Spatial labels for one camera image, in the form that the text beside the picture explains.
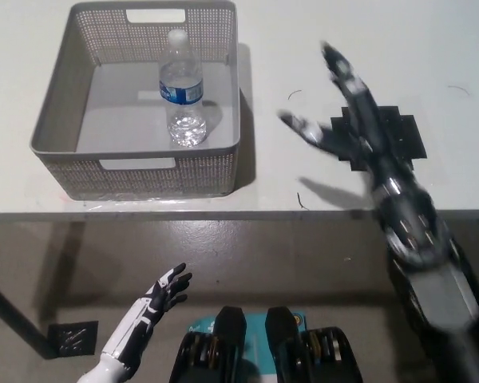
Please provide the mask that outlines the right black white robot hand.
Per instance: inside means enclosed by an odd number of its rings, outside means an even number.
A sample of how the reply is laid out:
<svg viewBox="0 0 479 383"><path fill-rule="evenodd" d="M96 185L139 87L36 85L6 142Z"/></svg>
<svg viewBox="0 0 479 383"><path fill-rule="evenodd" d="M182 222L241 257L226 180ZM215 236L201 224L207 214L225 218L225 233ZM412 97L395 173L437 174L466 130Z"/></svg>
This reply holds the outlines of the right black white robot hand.
<svg viewBox="0 0 479 383"><path fill-rule="evenodd" d="M352 64L332 45L323 41L321 51L331 81L343 95L350 115L345 135L282 110L279 119L309 145L336 157L365 164L372 190L387 195L414 194L419 189L410 167L396 156L394 144L382 126L378 105Z"/></svg>

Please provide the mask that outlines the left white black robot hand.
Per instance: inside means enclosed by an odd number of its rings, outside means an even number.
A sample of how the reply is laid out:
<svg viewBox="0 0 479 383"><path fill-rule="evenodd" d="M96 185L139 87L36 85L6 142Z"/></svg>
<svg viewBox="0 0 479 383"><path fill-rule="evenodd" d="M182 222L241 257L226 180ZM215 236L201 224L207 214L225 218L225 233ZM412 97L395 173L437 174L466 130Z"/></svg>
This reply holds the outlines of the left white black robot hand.
<svg viewBox="0 0 479 383"><path fill-rule="evenodd" d="M138 365L154 327L175 305L184 302L192 273L186 264L173 267L141 295L121 319L102 353L131 368Z"/></svg>

